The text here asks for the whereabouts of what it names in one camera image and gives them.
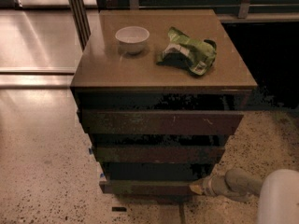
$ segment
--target speckled floor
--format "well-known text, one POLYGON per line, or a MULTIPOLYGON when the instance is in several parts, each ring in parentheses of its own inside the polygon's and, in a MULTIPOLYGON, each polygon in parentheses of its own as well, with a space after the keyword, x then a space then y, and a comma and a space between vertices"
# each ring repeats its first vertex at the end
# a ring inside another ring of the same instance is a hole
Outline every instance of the speckled floor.
MULTIPOLYGON (((299 170, 296 114, 245 112, 213 171, 240 167, 264 178, 299 170)), ((258 199, 197 196, 158 204, 102 194, 101 168, 69 90, 0 90, 0 223, 255 223, 258 199), (125 212, 112 212, 125 207, 125 212)))

